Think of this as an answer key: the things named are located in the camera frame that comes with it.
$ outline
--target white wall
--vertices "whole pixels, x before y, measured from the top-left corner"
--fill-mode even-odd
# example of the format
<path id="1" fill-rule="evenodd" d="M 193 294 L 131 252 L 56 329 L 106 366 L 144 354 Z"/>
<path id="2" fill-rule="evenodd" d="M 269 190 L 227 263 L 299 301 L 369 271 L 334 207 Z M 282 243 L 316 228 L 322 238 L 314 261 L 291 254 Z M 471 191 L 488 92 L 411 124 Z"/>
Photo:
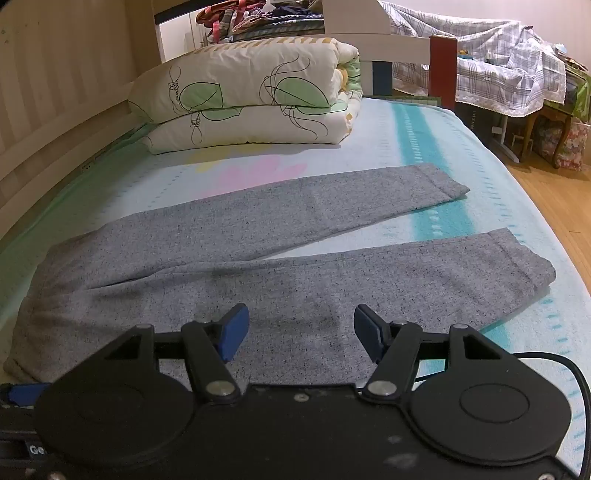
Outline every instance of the white wall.
<path id="1" fill-rule="evenodd" d="M 160 24 L 160 37 L 164 50 L 164 61 L 203 46 L 205 27 L 195 23 L 194 11 Z"/>
<path id="2" fill-rule="evenodd" d="M 388 0 L 440 15 L 520 20 L 591 69 L 591 0 Z"/>

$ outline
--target pink flower pattern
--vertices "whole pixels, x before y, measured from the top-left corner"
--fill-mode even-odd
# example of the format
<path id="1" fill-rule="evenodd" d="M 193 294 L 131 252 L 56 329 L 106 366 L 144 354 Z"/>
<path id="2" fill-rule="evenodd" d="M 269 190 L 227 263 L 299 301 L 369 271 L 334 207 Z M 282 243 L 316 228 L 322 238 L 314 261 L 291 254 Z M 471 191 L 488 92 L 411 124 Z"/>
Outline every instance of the pink flower pattern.
<path id="1" fill-rule="evenodd" d="M 308 166 L 305 163 L 297 163 L 280 168 L 280 164 L 281 157 L 279 155 L 269 155 L 245 167 L 228 167 L 213 181 L 215 186 L 201 192 L 199 198 L 213 197 L 267 183 L 275 183 L 276 181 L 295 179 L 300 177 Z"/>

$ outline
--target folded comforter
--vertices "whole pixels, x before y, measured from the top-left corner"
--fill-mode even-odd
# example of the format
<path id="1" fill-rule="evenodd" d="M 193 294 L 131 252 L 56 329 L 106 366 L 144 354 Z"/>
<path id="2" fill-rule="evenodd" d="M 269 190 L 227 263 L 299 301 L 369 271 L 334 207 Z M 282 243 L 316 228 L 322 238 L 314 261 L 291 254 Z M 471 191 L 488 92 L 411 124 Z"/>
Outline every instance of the folded comforter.
<path id="1" fill-rule="evenodd" d="M 351 90 L 361 93 L 355 47 L 334 38 L 280 37 L 209 46 L 163 63 L 135 81 L 129 103 L 160 124 L 252 105 L 328 109 Z"/>
<path id="2" fill-rule="evenodd" d="M 150 153 L 244 143 L 338 144 L 349 135 L 361 93 L 341 92 L 327 108 L 262 105 L 203 110 L 152 130 L 142 142 Z"/>

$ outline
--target pile of clothes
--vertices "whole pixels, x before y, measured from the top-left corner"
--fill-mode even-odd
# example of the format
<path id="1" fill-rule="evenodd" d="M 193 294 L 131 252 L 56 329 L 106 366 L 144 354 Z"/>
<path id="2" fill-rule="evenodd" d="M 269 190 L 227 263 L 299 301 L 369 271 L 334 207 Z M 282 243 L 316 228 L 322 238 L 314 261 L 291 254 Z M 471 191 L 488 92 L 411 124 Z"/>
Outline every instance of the pile of clothes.
<path id="1" fill-rule="evenodd" d="M 268 12 L 264 6 L 260 0 L 229 0 L 202 10 L 196 21 L 212 29 L 210 44 L 324 33 L 320 0 L 279 3 Z"/>

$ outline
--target black cable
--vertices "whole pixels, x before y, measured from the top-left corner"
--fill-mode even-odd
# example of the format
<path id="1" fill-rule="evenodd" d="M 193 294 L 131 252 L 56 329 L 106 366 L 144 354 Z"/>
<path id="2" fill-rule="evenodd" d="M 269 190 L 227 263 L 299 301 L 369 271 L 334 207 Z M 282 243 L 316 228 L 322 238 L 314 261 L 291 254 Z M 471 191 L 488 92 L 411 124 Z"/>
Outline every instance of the black cable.
<path id="1" fill-rule="evenodd" d="M 574 378 L 581 389 L 581 395 L 583 396 L 583 405 L 585 409 L 585 446 L 579 479 L 589 480 L 589 474 L 591 473 L 591 391 L 589 390 L 589 385 L 585 380 L 583 373 L 572 360 L 560 355 L 556 355 L 555 353 L 523 352 L 514 353 L 513 355 L 515 355 L 517 358 L 539 358 L 542 360 L 551 360 L 564 365 L 574 375 Z"/>

